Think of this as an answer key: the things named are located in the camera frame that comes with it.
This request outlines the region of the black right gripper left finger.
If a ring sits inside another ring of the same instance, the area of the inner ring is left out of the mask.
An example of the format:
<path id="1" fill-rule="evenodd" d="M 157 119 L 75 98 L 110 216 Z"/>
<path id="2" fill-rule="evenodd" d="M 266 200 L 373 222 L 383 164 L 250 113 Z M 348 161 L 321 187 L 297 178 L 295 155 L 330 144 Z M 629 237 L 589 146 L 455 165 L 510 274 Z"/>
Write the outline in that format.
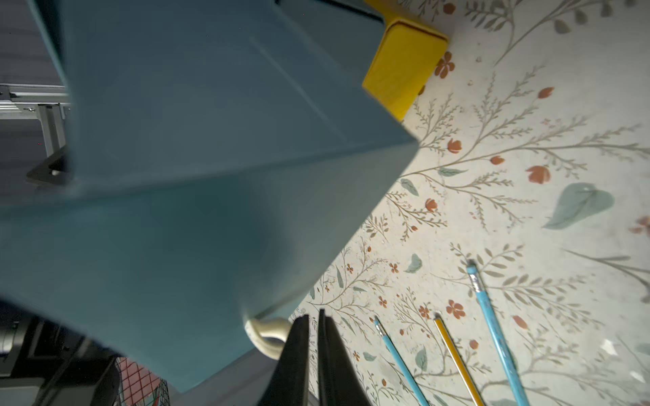
<path id="1" fill-rule="evenodd" d="M 257 323 L 257 348 L 278 360 L 259 405 L 307 405 L 309 393 L 309 316 Z"/>

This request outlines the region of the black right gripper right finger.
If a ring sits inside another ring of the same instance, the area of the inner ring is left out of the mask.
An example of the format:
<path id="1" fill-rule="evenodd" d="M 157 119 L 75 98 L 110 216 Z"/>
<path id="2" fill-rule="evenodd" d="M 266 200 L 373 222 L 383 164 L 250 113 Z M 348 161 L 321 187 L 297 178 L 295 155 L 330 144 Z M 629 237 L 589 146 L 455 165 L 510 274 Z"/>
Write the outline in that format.
<path id="1" fill-rule="evenodd" d="M 371 406 L 334 320 L 318 316 L 318 399 L 325 406 Z"/>

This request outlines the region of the teal drawer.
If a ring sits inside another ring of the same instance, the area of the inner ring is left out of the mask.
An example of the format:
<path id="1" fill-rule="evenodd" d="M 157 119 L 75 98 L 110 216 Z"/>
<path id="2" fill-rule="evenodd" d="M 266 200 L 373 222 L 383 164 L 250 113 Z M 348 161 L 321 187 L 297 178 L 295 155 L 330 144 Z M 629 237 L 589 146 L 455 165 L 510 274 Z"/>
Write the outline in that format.
<path id="1" fill-rule="evenodd" d="M 1 207 L 1 296 L 187 391 L 286 317 L 416 140 L 273 1 L 62 1 L 71 180 Z"/>

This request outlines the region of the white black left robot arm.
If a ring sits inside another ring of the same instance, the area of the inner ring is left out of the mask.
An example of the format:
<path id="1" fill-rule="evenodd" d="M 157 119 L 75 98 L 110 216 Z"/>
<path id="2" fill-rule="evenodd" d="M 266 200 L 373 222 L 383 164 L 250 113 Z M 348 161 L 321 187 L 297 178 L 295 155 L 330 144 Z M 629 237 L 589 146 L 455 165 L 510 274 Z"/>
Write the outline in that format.
<path id="1" fill-rule="evenodd" d="M 83 334 L 1 303 L 2 405 L 113 405 L 117 358 Z"/>

